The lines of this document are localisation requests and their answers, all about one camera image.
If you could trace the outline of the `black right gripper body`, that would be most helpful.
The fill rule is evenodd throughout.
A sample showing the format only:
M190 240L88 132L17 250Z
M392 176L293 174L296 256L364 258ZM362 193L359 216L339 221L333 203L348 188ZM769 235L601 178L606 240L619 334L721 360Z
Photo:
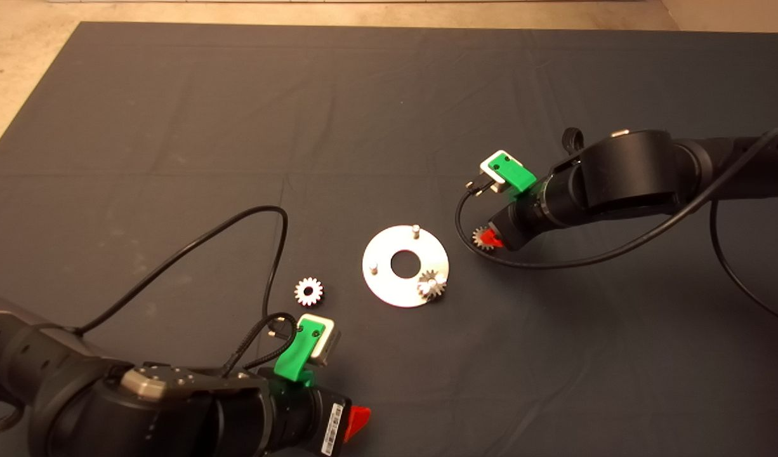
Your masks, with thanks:
M544 208L543 187L543 183L535 184L489 220L490 230L509 251L519 251L544 232L562 228Z

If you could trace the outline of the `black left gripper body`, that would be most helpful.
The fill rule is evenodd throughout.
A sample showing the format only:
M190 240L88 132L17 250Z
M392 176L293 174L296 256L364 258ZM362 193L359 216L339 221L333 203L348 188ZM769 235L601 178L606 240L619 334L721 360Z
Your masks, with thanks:
M259 456L282 449L304 449L313 456L340 456L345 448L352 401L322 387L308 387L276 375L264 375L264 445Z

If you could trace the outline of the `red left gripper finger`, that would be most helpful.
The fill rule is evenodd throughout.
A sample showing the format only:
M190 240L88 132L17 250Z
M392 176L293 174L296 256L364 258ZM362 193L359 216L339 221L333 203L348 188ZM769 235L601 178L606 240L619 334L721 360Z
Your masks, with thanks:
M345 434L343 434L343 443L349 442L361 429L363 429L371 419L371 408L351 407L346 417Z

